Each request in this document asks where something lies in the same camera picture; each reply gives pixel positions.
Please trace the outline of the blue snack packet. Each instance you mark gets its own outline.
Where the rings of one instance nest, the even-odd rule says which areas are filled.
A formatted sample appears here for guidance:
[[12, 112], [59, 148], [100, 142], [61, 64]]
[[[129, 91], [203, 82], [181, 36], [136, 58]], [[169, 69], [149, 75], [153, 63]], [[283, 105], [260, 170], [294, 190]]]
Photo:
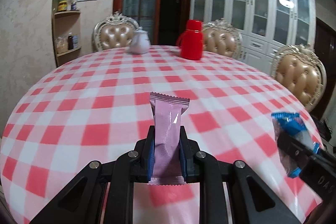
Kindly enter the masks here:
[[297, 160], [285, 151], [290, 144], [299, 144], [312, 153], [318, 154], [320, 145], [313, 141], [299, 113], [275, 112], [271, 114], [274, 128], [274, 140], [277, 143], [280, 162], [289, 178], [296, 178], [301, 173]]

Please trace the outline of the pink wafer packet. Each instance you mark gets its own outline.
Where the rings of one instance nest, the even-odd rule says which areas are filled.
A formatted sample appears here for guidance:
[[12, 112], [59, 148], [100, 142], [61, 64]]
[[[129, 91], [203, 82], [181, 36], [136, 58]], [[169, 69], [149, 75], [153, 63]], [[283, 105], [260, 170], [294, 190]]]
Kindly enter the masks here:
[[181, 116], [189, 108], [190, 100], [150, 93], [150, 105], [154, 118], [154, 165], [150, 185], [182, 185], [179, 161]]

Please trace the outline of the beige tufted chair right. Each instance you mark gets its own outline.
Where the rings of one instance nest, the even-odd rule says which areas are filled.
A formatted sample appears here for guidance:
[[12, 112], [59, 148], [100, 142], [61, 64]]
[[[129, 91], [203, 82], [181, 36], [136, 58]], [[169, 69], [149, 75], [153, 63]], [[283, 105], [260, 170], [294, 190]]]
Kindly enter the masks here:
[[287, 88], [311, 112], [327, 84], [326, 69], [310, 46], [288, 45], [273, 58], [270, 76]]

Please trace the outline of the beige tufted chair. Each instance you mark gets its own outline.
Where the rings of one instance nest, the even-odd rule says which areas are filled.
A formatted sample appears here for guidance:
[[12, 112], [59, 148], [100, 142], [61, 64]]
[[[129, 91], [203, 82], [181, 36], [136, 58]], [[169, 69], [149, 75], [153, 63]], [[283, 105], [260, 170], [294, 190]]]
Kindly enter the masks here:
[[273, 58], [270, 76], [287, 88], [311, 112], [327, 84], [326, 69], [310, 46], [288, 45]]
[[224, 18], [202, 24], [203, 50], [238, 59], [242, 35]]
[[92, 43], [95, 51], [128, 47], [134, 32], [139, 29], [138, 22], [116, 11], [98, 22], [93, 29]]

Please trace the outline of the red checkered tablecloth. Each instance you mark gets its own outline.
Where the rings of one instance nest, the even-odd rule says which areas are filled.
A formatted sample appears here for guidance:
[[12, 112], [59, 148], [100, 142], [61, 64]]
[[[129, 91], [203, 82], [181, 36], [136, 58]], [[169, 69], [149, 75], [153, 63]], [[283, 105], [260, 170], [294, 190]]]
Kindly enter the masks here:
[[218, 160], [245, 161], [300, 220], [320, 203], [299, 178], [288, 178], [271, 115], [300, 113], [315, 141], [309, 113], [286, 88], [240, 61], [154, 46], [92, 53], [62, 65], [18, 102], [3, 132], [1, 182], [17, 223], [29, 223], [84, 166], [109, 162], [134, 148], [153, 124], [149, 94], [188, 98], [181, 123], [201, 150]]

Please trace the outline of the beige tufted chair middle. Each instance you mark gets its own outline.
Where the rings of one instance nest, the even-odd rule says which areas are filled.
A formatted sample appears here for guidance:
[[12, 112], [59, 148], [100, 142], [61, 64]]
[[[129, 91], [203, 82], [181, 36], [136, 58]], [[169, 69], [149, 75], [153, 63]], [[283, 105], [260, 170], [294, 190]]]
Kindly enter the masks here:
[[224, 18], [202, 24], [203, 50], [238, 59], [242, 35]]

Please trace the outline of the white glass door cabinet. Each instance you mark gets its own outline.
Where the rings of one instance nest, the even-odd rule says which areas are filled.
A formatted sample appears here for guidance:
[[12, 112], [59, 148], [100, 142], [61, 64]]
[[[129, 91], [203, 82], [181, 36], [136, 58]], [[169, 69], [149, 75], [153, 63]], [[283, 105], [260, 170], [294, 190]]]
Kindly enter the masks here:
[[239, 60], [264, 73], [283, 46], [315, 40], [315, 0], [191, 0], [190, 17], [233, 25], [242, 36]]

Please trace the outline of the red thermos jug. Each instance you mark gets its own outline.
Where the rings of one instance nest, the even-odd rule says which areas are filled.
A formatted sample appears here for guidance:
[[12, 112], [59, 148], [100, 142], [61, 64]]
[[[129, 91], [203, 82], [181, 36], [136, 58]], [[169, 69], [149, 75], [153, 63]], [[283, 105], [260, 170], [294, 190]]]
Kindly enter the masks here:
[[202, 22], [188, 20], [186, 30], [180, 34], [176, 45], [181, 49], [180, 57], [188, 60], [200, 60], [203, 53]]

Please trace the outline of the bag on lower shelf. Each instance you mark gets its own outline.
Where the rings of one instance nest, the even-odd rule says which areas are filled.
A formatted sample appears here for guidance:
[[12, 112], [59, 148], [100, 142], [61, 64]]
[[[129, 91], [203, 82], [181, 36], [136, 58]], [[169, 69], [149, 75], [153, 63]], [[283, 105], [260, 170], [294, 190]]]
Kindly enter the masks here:
[[62, 54], [68, 51], [68, 39], [67, 37], [60, 36], [55, 40], [57, 54]]

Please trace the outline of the dark bottle on shelf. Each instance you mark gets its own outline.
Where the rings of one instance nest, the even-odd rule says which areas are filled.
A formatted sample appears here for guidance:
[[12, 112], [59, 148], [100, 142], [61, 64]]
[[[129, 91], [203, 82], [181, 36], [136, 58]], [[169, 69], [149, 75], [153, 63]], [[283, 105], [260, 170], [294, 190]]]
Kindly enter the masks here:
[[70, 32], [68, 34], [68, 50], [72, 50], [74, 48], [74, 42], [73, 42], [73, 36], [72, 33]]

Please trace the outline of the white teapot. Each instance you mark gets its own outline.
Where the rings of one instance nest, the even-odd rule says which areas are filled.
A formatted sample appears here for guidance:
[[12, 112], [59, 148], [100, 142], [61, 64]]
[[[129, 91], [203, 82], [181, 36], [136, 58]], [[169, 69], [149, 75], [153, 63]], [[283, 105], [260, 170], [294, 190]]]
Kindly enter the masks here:
[[133, 32], [133, 38], [129, 46], [129, 52], [134, 55], [143, 55], [150, 50], [151, 42], [147, 31], [139, 27]]

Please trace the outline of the beige tufted chair left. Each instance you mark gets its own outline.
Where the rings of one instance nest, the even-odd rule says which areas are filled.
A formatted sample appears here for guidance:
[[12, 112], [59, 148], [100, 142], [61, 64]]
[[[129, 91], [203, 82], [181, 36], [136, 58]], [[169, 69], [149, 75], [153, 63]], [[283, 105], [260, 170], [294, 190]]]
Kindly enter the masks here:
[[138, 22], [116, 11], [98, 22], [93, 29], [92, 43], [95, 51], [128, 47], [134, 32], [139, 29]]

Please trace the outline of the wooden corner shelf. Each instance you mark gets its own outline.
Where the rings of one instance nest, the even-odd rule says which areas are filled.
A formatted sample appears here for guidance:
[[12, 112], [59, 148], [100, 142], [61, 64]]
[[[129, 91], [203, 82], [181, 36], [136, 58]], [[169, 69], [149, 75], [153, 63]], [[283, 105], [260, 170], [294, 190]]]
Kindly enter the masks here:
[[[67, 10], [58, 12], [57, 0], [52, 0], [52, 41], [54, 46], [54, 56], [56, 66], [59, 67], [67, 62], [70, 62], [80, 56], [81, 53], [81, 32], [80, 32], [80, 15], [79, 10]], [[65, 53], [57, 54], [55, 40], [64, 36], [68, 38], [68, 34], [73, 36], [73, 49]]]

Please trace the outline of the yellow jar on shelf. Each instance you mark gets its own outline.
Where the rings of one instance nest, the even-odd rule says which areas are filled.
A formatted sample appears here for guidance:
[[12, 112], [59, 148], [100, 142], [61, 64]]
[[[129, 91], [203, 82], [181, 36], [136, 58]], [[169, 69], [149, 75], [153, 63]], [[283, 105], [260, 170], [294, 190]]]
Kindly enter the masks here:
[[68, 2], [66, 0], [62, 0], [58, 3], [57, 11], [58, 12], [67, 11], [67, 8], [68, 8]]

